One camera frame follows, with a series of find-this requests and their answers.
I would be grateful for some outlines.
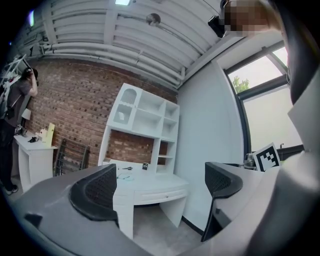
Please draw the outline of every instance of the white cabinet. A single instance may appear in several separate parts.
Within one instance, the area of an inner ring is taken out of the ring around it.
[[[124,83],[107,121],[101,143],[99,164],[102,164],[106,155],[110,130],[117,130],[153,138],[154,144],[149,169],[157,174],[173,174],[179,115],[180,107],[177,104]],[[167,144],[166,154],[159,154],[161,144]]]

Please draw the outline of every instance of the ceiling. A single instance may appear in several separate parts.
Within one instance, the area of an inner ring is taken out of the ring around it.
[[[90,59],[178,89],[235,42],[219,39],[208,26],[219,5],[219,0],[132,0],[128,6],[115,0],[48,0],[34,11],[34,26],[26,22],[13,43],[29,57]],[[152,13],[161,18],[157,26],[146,23]]]

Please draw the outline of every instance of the tree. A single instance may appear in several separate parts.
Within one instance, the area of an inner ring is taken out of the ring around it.
[[[246,79],[239,82],[239,79],[240,78],[236,75],[232,82],[237,94],[249,89],[249,80]]]

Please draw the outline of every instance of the paper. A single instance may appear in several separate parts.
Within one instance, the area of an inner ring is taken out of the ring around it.
[[[49,124],[48,131],[46,133],[46,137],[42,139],[42,142],[49,148],[52,144],[52,137],[54,136],[55,125],[53,123]]]
[[[280,166],[278,151],[274,143],[253,153],[256,169],[265,172],[271,167]]]

